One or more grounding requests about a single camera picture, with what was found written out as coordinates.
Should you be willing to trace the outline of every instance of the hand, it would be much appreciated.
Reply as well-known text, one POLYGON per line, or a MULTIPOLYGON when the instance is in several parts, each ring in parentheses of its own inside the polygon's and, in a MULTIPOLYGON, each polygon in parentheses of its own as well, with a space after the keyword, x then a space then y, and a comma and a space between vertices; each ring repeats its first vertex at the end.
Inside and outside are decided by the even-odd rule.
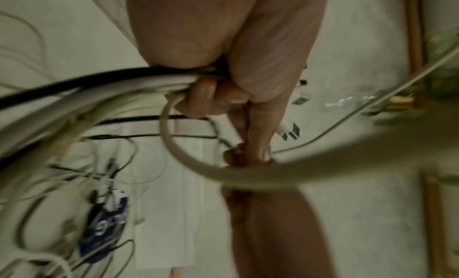
MULTIPOLYGON (((245 165, 245 147, 239 145, 238 153, 225 152, 225 161, 230 166, 245 165)), ((335 277, 319 223, 298 190, 223 188, 222 195, 231 216, 233 255, 240 278, 335 277)))
POLYGON ((149 65, 207 66, 223 58, 233 82, 205 79, 177 109, 192 117, 228 113, 249 164, 269 143, 317 36, 326 0, 127 0, 149 65), (241 105, 247 100, 250 107, 241 105))

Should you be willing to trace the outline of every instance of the fingernail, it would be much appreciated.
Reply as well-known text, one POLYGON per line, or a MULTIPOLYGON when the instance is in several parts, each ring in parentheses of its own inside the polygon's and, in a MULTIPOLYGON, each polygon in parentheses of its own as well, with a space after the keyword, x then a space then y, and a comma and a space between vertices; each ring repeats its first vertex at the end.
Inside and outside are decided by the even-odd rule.
POLYGON ((271 148, 269 147, 269 145, 263 148, 262 160, 264 162, 268 162, 269 160, 271 160, 271 148))
POLYGON ((206 94, 207 100, 211 100, 214 98, 215 88, 216 88, 215 86, 209 86, 206 88, 205 94, 206 94))
POLYGON ((231 103, 231 104, 243 104, 243 103, 246 103, 246 102, 247 102, 247 100, 242 100, 242 99, 231 99, 229 101, 229 103, 231 103))

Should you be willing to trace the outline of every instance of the floor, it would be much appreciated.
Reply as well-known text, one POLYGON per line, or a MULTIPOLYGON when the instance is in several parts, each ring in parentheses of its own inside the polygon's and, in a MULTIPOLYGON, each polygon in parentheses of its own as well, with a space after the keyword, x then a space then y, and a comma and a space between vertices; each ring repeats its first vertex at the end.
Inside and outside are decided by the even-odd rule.
MULTIPOLYGON (((43 32, 51 68, 58 79, 145 65, 132 44, 90 0, 0 0, 0 7, 27 18, 43 32)), ((403 0, 329 0, 323 27, 303 75, 309 83, 304 90, 312 100, 288 112, 301 128, 301 139, 284 142, 277 137, 273 147, 308 140, 349 110, 327 110, 326 102, 374 93, 406 79, 406 50, 403 0)), ((31 76, 16 78, 4 69, 2 73, 5 79, 1 81, 16 81, 24 86, 32 83, 31 76)), ((34 85, 45 83, 37 77, 33 80, 34 85)), ((232 134, 225 120, 219 120, 232 134)), ((278 159, 325 150, 374 130, 370 120, 356 118, 307 150, 278 159)), ((210 152, 211 148, 206 147, 207 158, 210 152)), ((420 188, 412 172, 400 168, 356 180, 343 177, 303 186, 301 190, 323 223, 339 277, 428 276, 420 188)), ((228 216, 219 187, 208 183, 204 194, 196 264, 184 268, 183 277, 236 277, 228 216)), ((135 273, 136 277, 165 278, 169 272, 130 271, 133 265, 123 276, 135 273)))

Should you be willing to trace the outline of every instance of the bundle of cables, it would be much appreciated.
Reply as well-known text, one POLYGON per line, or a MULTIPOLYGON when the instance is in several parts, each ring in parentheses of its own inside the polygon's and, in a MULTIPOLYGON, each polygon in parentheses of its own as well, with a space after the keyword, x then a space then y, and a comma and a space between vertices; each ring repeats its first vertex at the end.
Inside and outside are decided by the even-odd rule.
MULTIPOLYGON (((298 149, 317 141, 349 118, 421 80, 457 54, 459 54, 459 45, 435 62, 426 65, 407 82, 370 100, 313 140, 276 153, 298 149)), ((99 124, 117 122, 107 121, 107 119, 123 107, 152 93, 174 94, 161 115, 154 116, 159 120, 159 136, 167 151, 190 170, 232 188, 250 190, 289 188, 298 183, 353 174, 357 171, 399 163, 406 159, 415 160, 417 157, 459 145, 459 123, 457 122, 459 109, 452 108, 447 112, 432 112, 430 116, 411 127, 397 128, 366 137, 290 163, 257 168, 213 167, 195 160, 184 152, 175 143, 167 122, 171 109, 185 97, 190 85, 201 77, 223 80, 228 78, 228 74, 212 67, 188 70, 164 67, 134 68, 61 81, 0 98, 1 111, 44 97, 63 95, 50 105, 0 130, 0 180, 10 188, 9 199, 0 211, 0 247, 2 248, 0 265, 9 265, 16 259, 48 260, 60 265, 67 277, 72 277, 71 266, 63 258, 50 253, 25 251, 14 243, 12 237, 17 224, 13 214, 17 207, 17 200, 29 188, 29 177, 42 168, 44 162, 61 156, 73 143, 81 140, 82 134, 88 129, 99 124)), ((215 131, 217 136, 214 138, 230 146, 228 142, 220 139, 218 130, 215 131)), ((135 135, 122 136, 128 140, 135 137, 135 135)), ((117 137, 114 135, 86 137, 92 140, 110 138, 117 137)))

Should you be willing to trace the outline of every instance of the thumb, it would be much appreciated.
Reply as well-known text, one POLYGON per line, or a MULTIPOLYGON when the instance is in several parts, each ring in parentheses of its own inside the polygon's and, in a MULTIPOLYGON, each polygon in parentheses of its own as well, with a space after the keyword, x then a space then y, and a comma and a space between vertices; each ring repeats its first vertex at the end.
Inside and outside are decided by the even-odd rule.
POLYGON ((251 103, 246 149, 246 159, 249 166, 271 160, 270 142, 284 117, 294 88, 285 90, 269 101, 251 103))

